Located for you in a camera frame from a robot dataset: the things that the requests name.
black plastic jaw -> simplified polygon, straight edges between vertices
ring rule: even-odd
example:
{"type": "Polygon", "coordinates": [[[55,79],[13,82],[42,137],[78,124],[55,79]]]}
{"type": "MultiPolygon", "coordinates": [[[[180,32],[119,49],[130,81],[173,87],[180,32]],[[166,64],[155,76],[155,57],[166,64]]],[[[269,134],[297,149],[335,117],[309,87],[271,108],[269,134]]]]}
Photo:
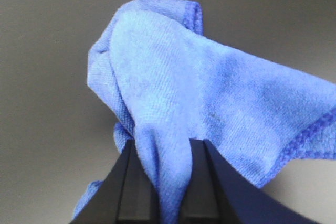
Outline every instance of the black plastic jaw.
{"type": "MultiPolygon", "coordinates": [[[[209,140],[190,140],[192,177],[180,224],[317,224],[267,196],[237,172],[209,140]]],[[[71,224],[159,223],[159,200],[128,140],[103,184],[71,224]]]]}

gray wall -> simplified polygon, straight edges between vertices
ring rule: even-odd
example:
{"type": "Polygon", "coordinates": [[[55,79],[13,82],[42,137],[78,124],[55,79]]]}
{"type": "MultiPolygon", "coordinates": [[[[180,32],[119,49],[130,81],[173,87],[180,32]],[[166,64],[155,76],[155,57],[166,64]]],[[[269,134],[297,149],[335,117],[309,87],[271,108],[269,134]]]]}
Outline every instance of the gray wall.
{"type": "MultiPolygon", "coordinates": [[[[87,51],[129,0],[0,0],[0,223],[67,223],[118,157],[87,51]]],[[[205,36],[336,83],[336,0],[197,0],[205,36]]],[[[266,192],[336,222],[336,162],[294,161],[266,192]]]]}

fabric texture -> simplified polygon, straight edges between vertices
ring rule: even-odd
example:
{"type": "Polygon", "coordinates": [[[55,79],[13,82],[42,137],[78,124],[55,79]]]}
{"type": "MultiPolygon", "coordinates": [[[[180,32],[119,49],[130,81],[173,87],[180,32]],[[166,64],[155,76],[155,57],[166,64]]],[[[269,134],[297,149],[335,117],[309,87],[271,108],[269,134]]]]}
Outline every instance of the fabric texture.
{"type": "Polygon", "coordinates": [[[336,85],[204,37],[195,1],[119,8],[89,52],[87,83],[120,121],[118,150],[135,139],[164,224],[177,223],[191,176],[189,138],[209,139],[257,187],[294,158],[336,159],[336,85]]]}

microfiber cloth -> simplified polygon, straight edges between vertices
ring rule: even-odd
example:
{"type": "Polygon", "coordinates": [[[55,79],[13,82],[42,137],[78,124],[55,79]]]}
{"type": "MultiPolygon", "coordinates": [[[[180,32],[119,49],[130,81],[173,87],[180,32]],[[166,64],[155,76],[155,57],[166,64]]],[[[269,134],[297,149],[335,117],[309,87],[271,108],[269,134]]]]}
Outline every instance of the microfiber cloth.
{"type": "Polygon", "coordinates": [[[336,159],[336,85],[204,37],[195,1],[120,7],[89,52],[87,83],[119,119],[118,150],[135,140],[163,224],[177,223],[189,138],[209,139],[259,188],[294,158],[336,159]]]}

stitched edge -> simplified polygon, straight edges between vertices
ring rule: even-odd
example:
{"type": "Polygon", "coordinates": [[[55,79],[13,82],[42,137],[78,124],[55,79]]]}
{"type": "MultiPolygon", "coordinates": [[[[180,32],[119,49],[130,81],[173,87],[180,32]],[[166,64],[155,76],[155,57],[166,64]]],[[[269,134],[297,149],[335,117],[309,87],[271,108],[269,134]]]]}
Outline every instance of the stitched edge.
{"type": "Polygon", "coordinates": [[[202,7],[196,1],[188,1],[185,5],[183,26],[196,34],[203,35],[202,7]]]}
{"type": "Polygon", "coordinates": [[[291,140],[285,148],[282,149],[274,166],[261,179],[256,186],[261,188],[270,180],[272,180],[280,170],[291,160],[296,158],[312,158],[312,159],[336,159],[336,152],[313,152],[301,150],[305,143],[307,143],[318,132],[322,132],[325,128],[335,124],[336,129],[336,107],[324,114],[321,118],[316,120],[307,129],[301,131],[293,140],[291,140]]]}

